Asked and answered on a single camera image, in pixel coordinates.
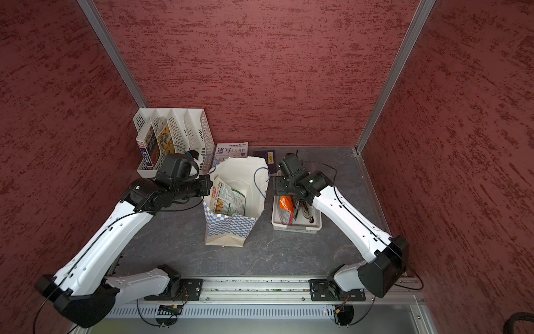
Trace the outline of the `orange condiment packet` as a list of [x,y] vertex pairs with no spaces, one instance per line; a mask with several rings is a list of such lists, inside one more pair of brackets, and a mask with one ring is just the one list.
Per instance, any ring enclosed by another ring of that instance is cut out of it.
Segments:
[[292,196],[281,196],[278,200],[278,207],[280,209],[279,218],[283,225],[293,225],[295,208],[293,205]]

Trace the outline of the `white blue checkered paper bag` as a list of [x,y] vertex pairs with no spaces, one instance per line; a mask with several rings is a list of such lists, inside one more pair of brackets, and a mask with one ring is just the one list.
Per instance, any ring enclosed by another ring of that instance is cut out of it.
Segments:
[[271,173],[261,157],[228,158],[210,175],[213,185],[203,199],[204,242],[242,247],[264,212]]

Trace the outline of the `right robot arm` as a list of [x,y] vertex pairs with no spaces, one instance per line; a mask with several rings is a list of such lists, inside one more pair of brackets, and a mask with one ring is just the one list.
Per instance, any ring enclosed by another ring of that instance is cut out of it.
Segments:
[[383,298],[407,271],[409,243],[392,237],[355,209],[321,171],[310,173],[300,164],[284,161],[275,178],[276,194],[291,195],[326,215],[360,252],[364,264],[343,265],[333,274],[335,291],[364,288]]

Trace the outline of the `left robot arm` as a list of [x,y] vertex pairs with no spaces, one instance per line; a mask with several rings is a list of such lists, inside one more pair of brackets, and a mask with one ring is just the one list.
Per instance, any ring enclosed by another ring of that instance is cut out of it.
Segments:
[[80,328],[90,328],[111,310],[145,297],[189,299],[180,273],[168,265],[131,276],[113,276],[111,270],[125,247],[158,213],[171,205],[209,195],[213,185],[201,174],[200,154],[190,150],[173,153],[153,178],[133,181],[110,217],[90,241],[55,274],[45,274],[36,289],[53,303],[60,315]]

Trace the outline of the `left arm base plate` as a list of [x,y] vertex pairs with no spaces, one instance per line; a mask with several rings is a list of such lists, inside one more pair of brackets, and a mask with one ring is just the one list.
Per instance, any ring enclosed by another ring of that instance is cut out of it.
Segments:
[[203,279],[200,278],[173,279],[169,283],[166,293],[170,299],[175,301],[198,301],[203,282]]

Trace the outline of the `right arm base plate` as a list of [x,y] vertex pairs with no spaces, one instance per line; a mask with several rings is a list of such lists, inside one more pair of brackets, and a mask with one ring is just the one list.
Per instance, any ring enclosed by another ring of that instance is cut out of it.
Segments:
[[343,291],[334,281],[327,279],[311,279],[310,295],[312,301],[366,301],[366,295],[363,289],[353,289],[349,292]]

